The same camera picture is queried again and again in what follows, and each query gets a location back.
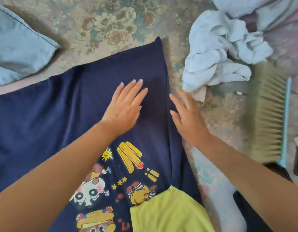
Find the cartoon face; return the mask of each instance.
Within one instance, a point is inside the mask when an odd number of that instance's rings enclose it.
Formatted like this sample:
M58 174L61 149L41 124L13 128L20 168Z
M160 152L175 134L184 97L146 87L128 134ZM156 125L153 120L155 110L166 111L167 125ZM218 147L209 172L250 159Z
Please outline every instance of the cartoon face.
M76 217L76 227L80 232L114 232L112 207L97 210L88 214L79 214Z
M101 193L105 193L105 182L102 178L93 178L86 183L82 183L75 191L70 201L74 202L79 209L92 206Z

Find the yellow t-shirt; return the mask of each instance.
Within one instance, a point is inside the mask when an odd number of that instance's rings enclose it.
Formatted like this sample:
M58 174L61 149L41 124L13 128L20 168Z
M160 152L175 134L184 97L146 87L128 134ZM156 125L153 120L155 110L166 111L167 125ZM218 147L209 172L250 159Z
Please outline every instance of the yellow t-shirt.
M130 211L134 232L214 232L205 208L173 186Z

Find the floral carpet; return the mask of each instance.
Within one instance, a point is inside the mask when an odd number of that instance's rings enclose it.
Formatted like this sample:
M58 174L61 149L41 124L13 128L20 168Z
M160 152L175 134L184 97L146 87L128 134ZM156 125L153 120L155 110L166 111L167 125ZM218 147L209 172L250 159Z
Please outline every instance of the floral carpet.
M0 87L0 94L28 86L67 69L111 54L163 40L173 93L182 85L184 60L189 53L189 31L210 0L0 0L33 29L61 46L53 62L41 73ZM243 150L244 96L247 82L231 82L207 89L200 103L210 131ZM246 225L232 199L235 191L227 178L201 153L186 144L192 169L216 231L245 231Z

